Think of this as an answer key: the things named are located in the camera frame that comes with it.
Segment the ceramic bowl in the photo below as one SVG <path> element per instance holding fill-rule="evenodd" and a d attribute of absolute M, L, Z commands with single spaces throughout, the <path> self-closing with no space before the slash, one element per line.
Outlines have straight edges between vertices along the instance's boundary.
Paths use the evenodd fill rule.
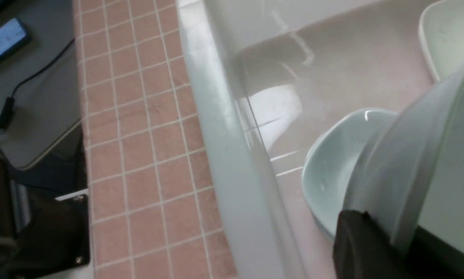
<path fill-rule="evenodd" d="M 333 240 L 354 165 L 367 141 L 396 113 L 376 108 L 355 111 L 320 136 L 306 157 L 302 190 L 315 221 Z"/>

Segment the pink tile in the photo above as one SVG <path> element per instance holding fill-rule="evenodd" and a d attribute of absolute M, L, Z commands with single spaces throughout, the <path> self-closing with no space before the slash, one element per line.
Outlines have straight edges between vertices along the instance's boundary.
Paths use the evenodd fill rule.
<path fill-rule="evenodd" d="M 170 71 L 172 72 L 172 79 L 175 86 L 181 86 L 189 83 L 189 76 L 187 75 L 186 62 L 184 58 L 178 58 L 170 61 Z"/>
<path fill-rule="evenodd" d="M 191 160 L 192 174 L 196 189 L 202 189 L 211 186 L 210 166 L 208 164 L 208 157 L 205 151 L 197 152 L 189 155 Z"/>
<path fill-rule="evenodd" d="M 175 6 L 158 11 L 163 33 L 173 31 L 179 27 L 179 17 Z"/>
<path fill-rule="evenodd" d="M 129 256 L 127 220 L 125 216 L 93 226 L 97 264 L 102 265 Z"/>
<path fill-rule="evenodd" d="M 86 89 L 88 112 L 94 113 L 115 107 L 113 101 L 113 86 L 111 81 L 106 81 Z"/>
<path fill-rule="evenodd" d="M 137 42 L 160 35 L 156 14 L 149 14 L 135 19 L 133 23 Z"/>
<path fill-rule="evenodd" d="M 184 134 L 186 135 L 187 150 L 189 152 L 198 150 L 204 147 L 203 134 L 199 125 L 197 116 L 182 120 L 184 126 Z"/>
<path fill-rule="evenodd" d="M 92 9 L 99 9 L 103 6 L 103 0 L 80 0 L 80 10 L 88 11 Z"/>
<path fill-rule="evenodd" d="M 151 126 L 159 126 L 179 119 L 173 92 L 147 98 Z"/>
<path fill-rule="evenodd" d="M 194 97 L 192 95 L 191 86 L 187 85 L 176 90 L 177 101 L 179 102 L 179 110 L 181 117 L 187 117 L 197 113 Z"/>
<path fill-rule="evenodd" d="M 192 192 L 191 173 L 187 157 L 181 157 L 158 166 L 164 200 Z"/>
<path fill-rule="evenodd" d="M 153 66 L 165 62 L 165 50 L 160 37 L 141 42 L 137 45 L 142 67 Z"/>
<path fill-rule="evenodd" d="M 165 35 L 165 48 L 169 59 L 182 56 L 182 44 L 180 43 L 179 31 Z"/>
<path fill-rule="evenodd" d="M 122 105 L 143 97 L 142 81 L 139 72 L 115 79 L 117 104 Z"/>
<path fill-rule="evenodd" d="M 91 85 L 99 83 L 105 79 L 111 78 L 110 58 L 108 55 L 88 59 L 86 65 L 86 84 Z"/>
<path fill-rule="evenodd" d="M 134 259 L 135 279 L 170 279 L 167 251 Z"/>
<path fill-rule="evenodd" d="M 221 228 L 222 220 L 218 211 L 215 190 L 207 189 L 198 193 L 198 201 L 204 231 L 209 232 Z"/>
<path fill-rule="evenodd" d="M 122 139 L 125 171 L 148 166 L 153 163 L 149 132 L 135 134 Z"/>
<path fill-rule="evenodd" d="M 118 141 L 91 148 L 91 179 L 96 180 L 122 173 L 121 161 Z"/>
<path fill-rule="evenodd" d="M 115 177 L 91 186 L 94 220 L 110 217 L 125 211 L 124 182 Z"/>
<path fill-rule="evenodd" d="M 89 11 L 85 14 L 82 14 L 81 17 L 83 34 L 96 32 L 98 30 L 106 28 L 105 15 L 103 14 L 103 9 Z"/>
<path fill-rule="evenodd" d="M 131 279 L 131 262 L 125 261 L 96 270 L 97 279 Z"/>
<path fill-rule="evenodd" d="M 132 17 L 142 16 L 155 10 L 153 1 L 148 0 L 129 0 L 131 6 Z"/>
<path fill-rule="evenodd" d="M 229 279 L 237 277 L 234 258 L 230 252 L 229 243 L 223 232 L 206 237 L 211 272 L 214 279 Z"/>
<path fill-rule="evenodd" d="M 130 210 L 152 205 L 160 201 L 154 167 L 125 175 L 128 206 Z"/>
<path fill-rule="evenodd" d="M 108 37 L 110 37 L 110 50 L 112 51 L 134 44 L 130 22 L 110 27 L 108 29 Z"/>
<path fill-rule="evenodd" d="M 170 257 L 174 279 L 210 278 L 202 239 L 172 247 Z"/>
<path fill-rule="evenodd" d="M 121 0 L 105 7 L 108 26 L 112 26 L 131 19 L 127 0 Z"/>
<path fill-rule="evenodd" d="M 165 246 L 162 212 L 159 206 L 131 213 L 129 218 L 134 254 Z"/>
<path fill-rule="evenodd" d="M 83 49 L 85 58 L 108 53 L 106 33 L 98 32 L 83 37 Z"/>
<path fill-rule="evenodd" d="M 139 69 L 137 63 L 136 48 L 130 46 L 125 49 L 112 52 L 113 74 L 120 76 Z"/>
<path fill-rule="evenodd" d="M 144 88 L 147 95 L 172 89 L 167 65 L 158 65 L 142 71 Z"/>
<path fill-rule="evenodd" d="M 175 5 L 175 0 L 156 0 L 156 7 L 158 9 L 163 9 L 171 5 Z"/>
<path fill-rule="evenodd" d="M 194 195 L 169 201 L 163 205 L 163 208 L 169 244 L 200 235 L 201 228 Z"/>
<path fill-rule="evenodd" d="M 156 160 L 163 161 L 186 153 L 180 124 L 174 123 L 153 129 Z"/>
<path fill-rule="evenodd" d="M 118 138 L 115 110 L 105 111 L 88 117 L 91 145 Z"/>
<path fill-rule="evenodd" d="M 119 107 L 119 120 L 122 136 L 148 129 L 148 115 L 144 101 Z"/>

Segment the tile grout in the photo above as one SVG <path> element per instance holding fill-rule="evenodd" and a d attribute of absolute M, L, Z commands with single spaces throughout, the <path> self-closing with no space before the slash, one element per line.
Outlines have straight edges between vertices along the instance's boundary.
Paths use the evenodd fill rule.
<path fill-rule="evenodd" d="M 186 83 L 184 85 L 181 85 L 179 87 L 176 87 L 175 89 L 176 90 L 179 90 L 181 88 L 184 88 L 184 87 L 187 87 L 189 86 L 190 84 L 189 83 Z M 162 94 L 165 94 L 165 93 L 169 93 L 169 92 L 172 92 L 173 90 L 170 89 L 170 90 L 165 90 L 165 91 L 162 91 L 162 92 L 158 92 L 158 93 L 155 93 L 155 94 L 151 94 L 151 95 L 148 95 L 148 96 L 143 96 L 142 98 L 138 98 L 138 99 L 135 99 L 133 101 L 130 101 L 130 102 L 126 102 L 126 103 L 123 103 L 123 104 L 119 104 L 118 105 L 118 108 L 121 108 L 121 107 L 124 107 L 124 106 L 128 106 L 128 105 L 132 105 L 132 104 L 135 104 L 137 102 L 140 102 L 140 101 L 144 101 L 146 99 L 149 99 L 149 98 L 152 98 L 152 97 L 156 97 L 158 95 L 162 95 Z M 92 112 L 92 113 L 86 113 L 85 117 L 90 117 L 90 116 L 94 116 L 94 115 L 98 115 L 98 114 L 101 114 L 101 113 L 104 113 L 104 112 L 107 112 L 107 111 L 111 111 L 111 110 L 114 110 L 115 109 L 115 106 L 113 107 L 110 107 L 108 109 L 102 109 L 102 110 L 99 110 L 99 111 L 95 111 L 95 112 Z"/>
<path fill-rule="evenodd" d="M 154 67 L 154 66 L 151 65 L 151 66 L 148 66 L 148 67 L 144 67 L 143 70 L 145 70 L 145 69 L 150 69 L 151 67 Z M 135 73 L 137 73 L 137 72 L 139 72 L 139 71 L 131 71 L 131 72 L 128 72 L 128 73 L 126 73 L 126 74 L 119 74 L 118 76 L 113 76 L 113 77 L 110 77 L 110 78 L 103 79 L 102 81 L 96 81 L 95 83 L 91 83 L 91 84 L 89 84 L 89 85 L 86 85 L 83 89 L 91 88 L 91 87 L 94 87 L 94 86 L 96 86 L 96 85 L 100 85 L 100 84 L 102 84 L 102 83 L 106 83 L 106 82 L 108 82 L 108 81 L 111 81 L 112 79 L 124 78 L 124 77 L 126 77 L 126 76 L 130 76 L 131 74 L 135 74 Z"/>
<path fill-rule="evenodd" d="M 151 41 L 151 40 L 161 38 L 161 37 L 163 37 L 163 36 L 165 36 L 165 35 L 168 35 L 168 34 L 170 34 L 170 33 L 177 32 L 177 31 L 179 31 L 179 30 L 180 30 L 180 29 L 177 28 L 177 29 L 171 30 L 170 32 L 164 33 L 163 35 L 160 34 L 160 35 L 156 35 L 156 36 L 153 36 L 153 37 L 150 37 L 150 38 L 146 38 L 146 39 L 140 40 L 140 41 L 138 41 L 138 42 L 135 42 L 135 43 L 133 43 L 133 44 L 128 44 L 128 45 L 126 45 L 126 46 L 122 46 L 121 48 L 112 49 L 112 50 L 110 50 L 110 51 L 111 51 L 111 52 L 117 52 L 117 51 L 125 50 L 125 49 L 131 48 L 131 47 L 137 47 L 138 45 L 140 45 L 140 44 L 142 44 L 142 43 L 149 42 L 149 41 Z M 82 63 L 82 62 L 85 62 L 85 61 L 89 61 L 89 60 L 92 60 L 92 59 L 96 59 L 96 58 L 99 58 L 99 57 L 102 57 L 102 56 L 105 56 L 105 55 L 108 55 L 108 54 L 109 54 L 109 52 L 105 52 L 105 53 L 93 55 L 93 56 L 90 56 L 90 57 L 87 57 L 87 58 L 83 58 L 83 60 L 78 61 L 77 63 Z M 175 60 L 175 59 L 182 58 L 182 57 L 184 57 L 184 55 L 179 55 L 179 56 L 177 56 L 177 57 L 171 58 L 170 60 Z"/>
<path fill-rule="evenodd" d="M 214 188 L 215 187 L 213 185 L 212 186 L 207 186 L 207 187 L 203 187 L 201 189 L 197 189 L 196 191 L 193 190 L 191 192 L 188 192 L 188 193 L 185 193 L 185 194 L 182 194 L 182 195 L 174 196 L 173 198 L 169 198 L 168 200 L 157 201 L 155 203 L 151 203 L 150 205 L 144 205 L 143 207 L 140 207 L 140 208 L 127 209 L 126 211 L 118 213 L 118 214 L 113 214 L 113 215 L 110 215 L 110 216 L 107 216 L 107 217 L 94 219 L 92 224 L 96 225 L 96 224 L 100 224 L 100 223 L 103 223 L 103 222 L 106 222 L 106 221 L 110 221 L 110 220 L 115 219 L 115 218 L 119 218 L 119 217 L 126 216 L 126 215 L 131 215 L 132 213 L 135 213 L 135 212 L 140 212 L 142 210 L 147 210 L 149 208 L 154 208 L 154 207 L 156 207 L 158 205 L 161 205 L 161 204 L 171 203 L 173 201 L 179 200 L 180 198 L 187 198 L 188 196 L 193 196 L 195 193 L 199 194 L 201 192 L 205 192 L 205 191 L 207 191 L 209 189 L 214 189 Z"/>
<path fill-rule="evenodd" d="M 110 2 L 110 3 L 104 3 L 103 5 L 101 5 L 101 6 L 99 6 L 99 7 L 95 7 L 95 8 L 93 8 L 93 9 L 88 9 L 88 10 L 84 10 L 84 11 L 80 10 L 78 14 L 74 15 L 74 17 L 83 16 L 83 15 L 88 14 L 88 13 L 93 12 L 93 11 L 98 11 L 98 10 L 101 10 L 101 9 L 105 9 L 106 7 L 110 7 L 110 6 L 114 5 L 114 4 L 116 4 L 116 3 L 118 3 L 118 2 L 122 2 L 122 1 L 124 1 L 124 0 L 115 0 L 115 1 Z M 158 11 L 158 10 L 164 10 L 164 9 L 168 9 L 168 8 L 174 7 L 174 6 L 177 7 L 176 4 L 171 4 L 171 5 L 162 7 L 162 8 L 160 8 L 160 9 L 158 9 L 158 7 L 155 7 L 155 9 L 154 9 L 153 11 L 150 11 L 150 12 L 148 12 L 147 14 L 142 14 L 142 15 L 139 15 L 139 16 L 135 16 L 134 18 L 132 18 L 132 20 L 133 20 L 133 19 L 141 18 L 141 17 L 143 17 L 143 16 L 148 16 L 148 15 L 150 15 L 150 14 L 156 13 L 156 11 Z"/>
<path fill-rule="evenodd" d="M 216 233 L 221 233 L 221 232 L 223 232 L 223 227 L 221 227 L 219 229 L 216 229 L 216 230 L 209 231 L 209 232 L 205 233 L 204 235 L 206 237 L 206 236 L 210 236 L 210 235 L 213 235 L 213 234 L 216 234 Z M 200 238 L 201 238 L 200 235 L 193 236 L 193 237 L 187 238 L 185 240 L 181 240 L 179 242 L 172 243 L 172 244 L 169 245 L 169 248 L 173 248 L 173 247 L 176 247 L 176 246 L 179 246 L 179 245 L 182 245 L 182 244 L 186 244 L 188 242 L 192 242 L 192 241 L 198 240 Z M 140 257 L 147 256 L 147 255 L 150 255 L 150 254 L 153 254 L 153 253 L 161 252 L 161 251 L 163 251 L 165 249 L 166 249 L 165 246 L 161 246 L 161 247 L 158 247 L 156 249 L 152 249 L 152 250 L 149 250 L 147 252 L 139 253 L 139 254 L 136 254 L 136 255 L 131 256 L 131 257 L 119 258 L 119 259 L 117 259 L 115 261 L 98 265 L 95 269 L 98 270 L 98 269 L 102 269 L 102 268 L 107 268 L 107 267 L 110 267 L 112 265 L 116 265 L 118 263 L 123 263 L 123 262 L 129 261 L 131 258 L 134 260 L 136 258 L 140 258 Z"/>
<path fill-rule="evenodd" d="M 153 0 L 153 5 L 155 7 L 156 18 L 158 18 L 158 8 L 156 7 L 156 2 L 154 0 Z M 130 3 L 129 3 L 129 16 L 131 17 L 132 37 L 134 39 L 134 42 L 136 42 L 137 39 L 136 39 L 136 35 L 135 35 L 135 30 L 134 30 L 134 21 L 132 20 L 132 11 L 131 11 L 131 4 Z M 164 35 L 161 32 L 161 30 L 160 30 L 160 35 L 161 35 L 162 42 L 163 42 Z M 146 92 L 146 87 L 144 86 L 144 77 L 142 75 L 143 69 L 142 69 L 142 65 L 141 65 L 141 61 L 140 61 L 139 49 L 137 47 L 135 47 L 135 51 L 136 51 L 136 57 L 137 57 L 137 66 L 139 68 L 139 77 L 141 79 L 141 84 L 143 85 L 142 86 L 143 97 L 146 97 L 147 92 Z M 153 132 L 151 130 L 151 118 L 149 116 L 148 103 L 146 101 L 144 101 L 144 106 L 146 108 L 146 117 L 147 117 L 147 120 L 148 120 L 147 124 L 148 124 L 148 130 L 149 130 L 149 137 L 150 137 L 150 141 L 151 141 L 150 145 L 151 145 L 151 150 L 152 150 L 152 155 L 153 155 L 153 163 L 155 164 L 156 185 L 158 187 L 158 196 L 159 196 L 159 199 L 160 199 L 160 202 L 161 202 L 160 203 L 160 211 L 161 211 L 162 224 L 163 224 L 163 235 L 164 235 L 164 239 L 165 239 L 165 250 L 166 250 L 166 253 L 167 253 L 168 272 L 170 274 L 170 279 L 173 279 L 174 278 L 174 272 L 173 272 L 173 268 L 172 268 L 172 258 L 170 257 L 170 248 L 168 247 L 168 230 L 167 230 L 167 220 L 165 219 L 165 208 L 163 206 L 162 186 L 161 186 L 161 183 L 160 183 L 160 174 L 159 174 L 159 171 L 158 171 L 158 166 L 156 164 L 156 162 L 157 162 L 156 148 L 155 148 L 155 143 L 154 143 Z"/>
<path fill-rule="evenodd" d="M 193 150 L 191 152 L 189 152 L 189 155 L 193 155 L 195 153 L 199 153 L 199 152 L 203 152 L 205 151 L 206 149 L 205 148 L 198 148 L 196 150 Z M 175 156 L 175 157 L 172 157 L 172 158 L 169 158 L 169 159 L 165 159 L 165 160 L 161 160 L 157 163 L 151 163 L 151 164 L 148 164 L 144 167 L 141 167 L 141 168 L 136 168 L 136 169 L 133 169 L 133 170 L 129 170 L 129 171 L 126 171 L 125 173 L 126 174 L 130 174 L 130 173 L 134 173 L 136 171 L 140 171 L 140 170 L 143 170 L 143 169 L 146 169 L 146 168 L 151 168 L 151 167 L 154 167 L 154 166 L 158 166 L 158 165 L 161 165 L 161 164 L 165 164 L 165 163 L 168 163 L 172 160 L 176 160 L 176 159 L 180 159 L 182 157 L 186 157 L 187 154 L 181 154 L 181 155 L 178 155 L 178 156 Z M 102 181 L 105 181 L 105 180 L 108 180 L 108 179 L 112 179 L 112 178 L 115 178 L 115 177 L 120 177 L 122 176 L 122 173 L 118 173 L 118 174 L 114 174 L 114 175 L 109 175 L 109 176 L 106 176 L 106 177 L 102 177 L 102 178 L 98 178 L 98 179 L 94 179 L 90 182 L 90 184 L 94 184 L 94 183 L 99 183 L 99 182 L 102 182 Z"/>
<path fill-rule="evenodd" d="M 170 7 L 173 7 L 173 6 L 174 6 L 174 5 L 167 6 L 167 7 L 163 8 L 163 9 L 168 9 L 168 8 L 170 8 Z M 147 13 L 147 14 L 142 14 L 142 15 L 136 16 L 135 18 L 133 18 L 133 19 L 128 19 L 127 21 L 122 21 L 122 22 L 119 22 L 119 23 L 115 23 L 115 24 L 113 24 L 113 25 L 105 24 L 105 26 L 104 26 L 103 28 L 101 28 L 100 30 L 95 30 L 95 31 L 87 32 L 87 33 L 83 34 L 82 36 L 83 36 L 83 37 L 86 37 L 86 36 L 95 35 L 95 34 L 98 34 L 98 33 L 103 32 L 104 30 L 108 30 L 108 29 L 110 29 L 110 28 L 115 28 L 115 27 L 121 26 L 121 25 L 126 24 L 126 23 L 131 23 L 131 24 L 133 25 L 133 21 L 136 21 L 136 20 L 138 20 L 138 19 L 140 19 L 140 18 L 143 18 L 143 17 L 145 17 L 145 16 L 151 16 L 152 14 L 156 14 L 156 13 L 157 13 L 156 10 L 155 10 L 155 11 L 150 11 L 150 12 Z M 171 31 L 165 32 L 165 33 L 160 33 L 159 36 L 161 36 L 162 34 L 163 34 L 163 35 L 167 35 L 167 34 L 169 34 L 169 33 L 175 32 L 176 30 L 178 30 L 178 29 L 174 29 L 174 30 L 171 30 Z"/>
<path fill-rule="evenodd" d="M 161 21 L 160 21 L 160 13 L 159 13 L 159 11 L 156 11 L 156 19 L 158 20 L 158 28 L 160 29 L 160 33 L 163 33 L 162 24 L 161 24 Z M 209 256 L 209 252 L 208 252 L 208 246 L 207 246 L 205 235 L 204 235 L 205 231 L 204 231 L 204 227 L 203 227 L 203 217 L 201 215 L 201 208 L 199 206 L 199 200 L 198 200 L 198 196 L 197 196 L 197 193 L 196 193 L 196 183 L 194 181 L 194 174 L 193 174 L 193 171 L 192 171 L 191 160 L 190 160 L 190 157 L 189 157 L 189 150 L 188 150 L 188 147 L 187 147 L 186 133 L 184 131 L 184 125 L 182 124 L 182 118 L 181 118 L 180 110 L 179 110 L 179 100 L 177 99 L 177 91 L 175 90 L 174 75 L 172 74 L 172 68 L 170 67 L 170 62 L 168 60 L 168 51 L 167 51 L 167 46 L 166 46 L 166 43 L 165 43 L 165 37 L 164 36 L 162 37 L 162 40 L 163 40 L 163 51 L 165 52 L 165 58 L 167 59 L 168 72 L 170 74 L 170 83 L 172 84 L 172 89 L 174 90 L 174 99 L 175 99 L 175 105 L 177 106 L 177 115 L 179 116 L 180 131 L 182 132 L 182 139 L 184 140 L 184 150 L 186 151 L 186 154 L 187 154 L 186 155 L 187 164 L 188 164 L 189 173 L 190 173 L 190 177 L 191 177 L 192 188 L 194 190 L 194 201 L 196 203 L 196 210 L 197 210 L 197 213 L 198 213 L 198 221 L 199 221 L 199 226 L 200 226 L 200 230 L 201 230 L 201 237 L 202 237 L 204 250 L 205 250 L 206 265 L 208 266 L 209 278 L 213 279 L 213 274 L 212 274 L 212 271 L 211 271 L 210 256 Z"/>
<path fill-rule="evenodd" d="M 192 114 L 192 115 L 189 115 L 189 116 L 186 116 L 186 117 L 182 118 L 182 120 L 187 120 L 189 118 L 193 118 L 193 117 L 196 117 L 196 116 L 197 116 L 197 114 Z M 87 148 L 92 149 L 92 148 L 95 148 L 95 147 L 98 147 L 98 146 L 101 146 L 101 145 L 105 145 L 107 143 L 114 143 L 115 141 L 120 141 L 120 140 L 123 140 L 125 138 L 129 138 L 131 136 L 136 136 L 137 134 L 143 134 L 145 132 L 149 132 L 149 131 L 152 131 L 152 130 L 155 130 L 155 129 L 158 129 L 158 128 L 161 128 L 161 127 L 164 127 L 164 126 L 172 125 L 172 124 L 175 124 L 175 123 L 178 123 L 178 122 L 180 122 L 180 120 L 173 120 L 173 121 L 170 121 L 170 122 L 165 122 L 165 123 L 163 123 L 161 125 L 153 126 L 150 129 L 143 129 L 143 130 L 140 130 L 140 131 L 137 131 L 137 132 L 134 132 L 134 133 L 123 135 L 120 138 L 114 138 L 112 140 L 110 139 L 109 141 L 103 141 L 101 143 L 94 143 L 92 145 L 89 145 Z"/>
<path fill-rule="evenodd" d="M 153 5 L 156 7 L 156 0 L 152 0 L 152 1 L 153 1 Z M 160 15 L 159 15 L 158 11 L 156 11 L 156 23 L 158 25 L 158 30 L 159 30 L 160 34 L 163 34 L 163 30 L 162 30 L 162 26 L 161 26 L 161 22 L 160 22 Z M 168 56 L 167 56 L 167 53 L 166 53 L 166 50 L 165 50 L 165 39 L 164 38 L 165 37 L 162 35 L 162 45 L 163 45 L 163 50 L 165 51 L 166 63 L 168 65 Z M 170 81 L 172 81 L 172 74 L 170 72 L 168 72 L 168 75 L 170 76 Z M 175 106 L 177 108 L 177 113 L 179 113 L 179 107 L 177 106 L 177 103 L 175 103 Z M 154 150 L 153 150 L 153 157 L 154 157 L 155 162 L 156 162 L 156 152 L 154 152 Z M 160 200 L 162 201 L 163 200 L 163 195 L 162 195 L 162 188 L 161 188 L 161 184 L 160 184 L 159 175 L 156 175 L 156 179 L 158 180 Z M 172 262 L 172 256 L 170 254 L 170 247 L 168 245 L 168 230 L 167 230 L 167 223 L 166 223 L 166 220 L 165 220 L 165 212 L 164 212 L 163 208 L 164 208 L 164 206 L 162 204 L 163 228 L 165 230 L 165 247 L 167 248 L 168 272 L 169 272 L 169 275 L 170 275 L 170 279 L 174 279 L 175 278 L 175 276 L 174 276 L 174 264 Z"/>
<path fill-rule="evenodd" d="M 106 13 L 106 0 L 103 0 L 103 17 L 105 18 L 105 25 L 108 26 L 108 19 L 107 19 L 107 13 Z M 108 47 L 108 52 L 110 53 L 108 55 L 108 61 L 110 63 L 110 75 L 112 77 L 112 86 L 113 86 L 113 103 L 115 104 L 115 118 L 118 120 L 119 119 L 119 110 L 117 108 L 117 95 L 115 92 L 115 79 L 113 78 L 113 61 L 112 61 L 112 54 L 110 51 L 110 35 L 108 34 L 108 29 L 106 28 L 105 30 L 106 38 L 107 38 L 107 47 Z M 122 134 L 120 130 L 120 123 L 117 121 L 117 135 L 120 138 L 120 135 Z M 124 186 L 124 205 L 126 210 L 128 209 L 128 193 L 127 193 L 127 183 L 125 179 L 125 161 L 124 161 L 124 148 L 122 146 L 122 141 L 119 141 L 119 149 L 120 149 L 120 168 L 122 170 L 122 184 Z M 128 215 L 125 217 L 126 220 L 126 225 L 127 225 L 127 239 L 128 239 L 128 251 L 129 255 L 132 253 L 132 234 L 131 234 L 131 220 L 128 217 Z M 134 263 L 133 260 L 131 260 L 131 274 L 132 274 L 132 279 L 135 279 L 134 277 Z"/>

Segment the bowl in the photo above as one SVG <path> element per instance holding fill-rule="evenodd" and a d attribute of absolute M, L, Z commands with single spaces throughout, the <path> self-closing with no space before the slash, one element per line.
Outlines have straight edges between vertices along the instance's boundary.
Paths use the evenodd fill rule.
<path fill-rule="evenodd" d="M 355 111 L 320 136 L 308 152 L 302 190 L 315 221 L 330 240 L 335 236 L 347 184 L 361 151 L 395 115 L 378 108 Z"/>
<path fill-rule="evenodd" d="M 442 0 L 421 14 L 418 35 L 435 81 L 464 63 L 464 0 Z"/>

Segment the sink basin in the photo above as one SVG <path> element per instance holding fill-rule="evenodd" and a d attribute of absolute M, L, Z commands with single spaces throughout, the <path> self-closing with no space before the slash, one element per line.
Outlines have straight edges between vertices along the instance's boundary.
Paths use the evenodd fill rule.
<path fill-rule="evenodd" d="M 432 3 L 178 0 L 239 277 L 335 277 L 331 243 L 302 194 L 306 155 L 345 115 L 366 107 L 399 112 L 428 90 L 418 23 Z"/>

